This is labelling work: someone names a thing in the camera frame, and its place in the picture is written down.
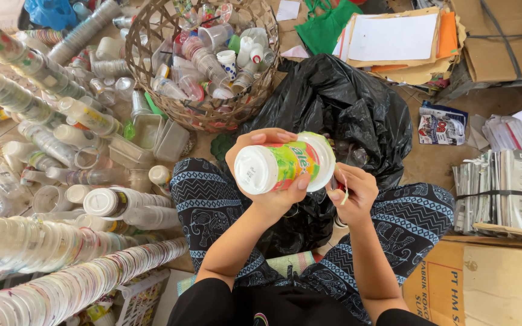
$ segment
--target fingernail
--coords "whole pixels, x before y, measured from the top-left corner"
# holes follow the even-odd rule
[[[281,133],[281,132],[278,132],[277,133],[277,137],[283,139],[283,140],[287,140],[289,141],[289,135],[285,134],[285,133]]]
[[[309,180],[303,179],[298,182],[298,189],[303,190],[306,189],[309,185]]]
[[[337,191],[328,191],[328,195],[330,196],[331,200],[339,200],[339,194]]]

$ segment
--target green bag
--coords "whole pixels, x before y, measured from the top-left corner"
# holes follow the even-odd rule
[[[295,26],[301,40],[314,55],[318,53],[332,54],[337,44],[337,37],[347,25],[353,13],[363,14],[358,5],[348,0],[340,0],[332,9],[330,0],[305,0],[308,5],[308,21]],[[315,17],[315,8],[320,7],[325,13]]]

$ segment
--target tiled floor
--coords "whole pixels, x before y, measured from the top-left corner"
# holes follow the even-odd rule
[[[277,12],[279,6],[279,0],[271,0],[274,12]],[[409,0],[389,0],[388,5],[395,11],[404,11],[412,8]],[[284,52],[296,45],[301,45],[301,39],[299,38],[294,26],[301,24],[306,21],[308,9],[303,1],[301,1],[301,9],[299,16],[296,20],[280,21],[279,22],[279,44],[280,52]],[[110,26],[99,33],[92,39],[91,44],[97,44],[101,37],[114,36],[117,30]],[[18,80],[18,82],[24,86],[28,85],[25,79],[18,78],[11,70],[0,65],[0,71],[5,72],[10,78]],[[281,80],[286,76],[285,73],[278,72],[274,80],[274,86],[279,85]],[[30,89],[34,92],[38,92],[31,85]],[[424,100],[424,95],[417,93],[409,87],[392,86],[402,98],[408,104],[410,109],[410,115],[414,130],[418,124],[418,108]],[[479,114],[483,117],[489,117],[491,114],[507,114],[514,111],[522,110],[522,88],[499,88],[499,89],[484,89],[480,91],[471,91],[465,96],[453,100],[448,103],[449,106],[469,112],[470,114]],[[129,114],[129,104],[120,103],[115,108],[121,116],[126,117]],[[15,128],[16,123],[10,121],[0,123],[0,140],[14,139],[17,138],[24,141],[24,138],[18,134]],[[415,182],[428,182],[438,184],[447,190],[453,188],[453,177],[451,167],[453,165],[459,165],[463,159],[474,158],[479,152],[468,146],[461,145],[457,147],[447,145],[420,145],[418,144],[417,133],[413,134],[412,151],[404,159],[404,176],[402,177],[402,183],[415,183]],[[198,144],[191,156],[203,157],[206,159],[213,160],[209,152],[209,146],[211,140],[215,135],[200,133],[198,135]],[[31,189],[25,195],[25,198],[20,198],[16,202],[14,212],[17,214],[30,213],[30,200],[33,193],[37,188]],[[347,229],[336,229],[334,228],[333,236],[329,243],[316,251],[320,254],[326,253],[333,245],[336,245],[339,239],[347,234]],[[169,230],[167,234],[170,237],[182,236],[182,231]],[[190,256],[187,254],[177,261],[175,261],[171,267],[175,269],[191,271],[192,264],[190,262]]]

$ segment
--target patterned pants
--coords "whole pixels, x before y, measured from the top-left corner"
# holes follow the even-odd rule
[[[177,163],[170,181],[192,264],[198,272],[208,248],[244,212],[233,182],[205,159]],[[427,183],[380,191],[372,222],[386,258],[402,284],[453,224],[452,195]],[[273,270],[257,248],[237,275],[235,286],[293,285],[334,297],[361,322],[370,323],[354,279],[350,236],[298,276]]]

